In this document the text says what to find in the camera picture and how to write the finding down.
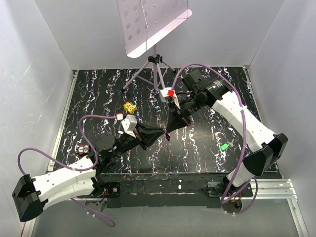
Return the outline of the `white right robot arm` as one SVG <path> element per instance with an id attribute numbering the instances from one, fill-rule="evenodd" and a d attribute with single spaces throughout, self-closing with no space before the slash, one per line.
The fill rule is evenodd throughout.
<path id="1" fill-rule="evenodd" d="M 239 102 L 238 95 L 223 77 L 208 79 L 194 70 L 183 77 L 182 82 L 190 92 L 184 100 L 179 100 L 171 87 L 159 92 L 161 101 L 170 109 L 166 132 L 189 126 L 191 115 L 205 106 L 222 115 L 242 135 L 251 151 L 241 165 L 224 178 L 224 192 L 235 196 L 246 181 L 262 175 L 280 158 L 288 138 L 265 127 Z"/>

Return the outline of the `black tag key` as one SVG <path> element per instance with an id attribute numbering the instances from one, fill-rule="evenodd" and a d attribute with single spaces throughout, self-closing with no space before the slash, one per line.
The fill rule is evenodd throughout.
<path id="1" fill-rule="evenodd" d="M 167 141 L 170 141 L 171 136 L 170 136 L 168 133 L 166 133 L 165 135 L 166 135 L 166 139 L 167 139 Z"/>

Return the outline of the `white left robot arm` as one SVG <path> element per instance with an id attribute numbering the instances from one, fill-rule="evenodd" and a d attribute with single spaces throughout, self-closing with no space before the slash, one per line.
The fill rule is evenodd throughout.
<path id="1" fill-rule="evenodd" d="M 48 207 L 78 196 L 96 198 L 117 198 L 119 183 L 106 183 L 98 175 L 107 173 L 115 166 L 116 160 L 129 150 L 140 146 L 143 150 L 150 147 L 164 129 L 136 124 L 131 134 L 123 133 L 119 138 L 109 133 L 97 138 L 94 147 L 98 153 L 98 164 L 94 165 L 94 152 L 71 164 L 45 175 L 31 177 L 23 175 L 13 190 L 12 197 L 21 222 L 38 217 Z"/>

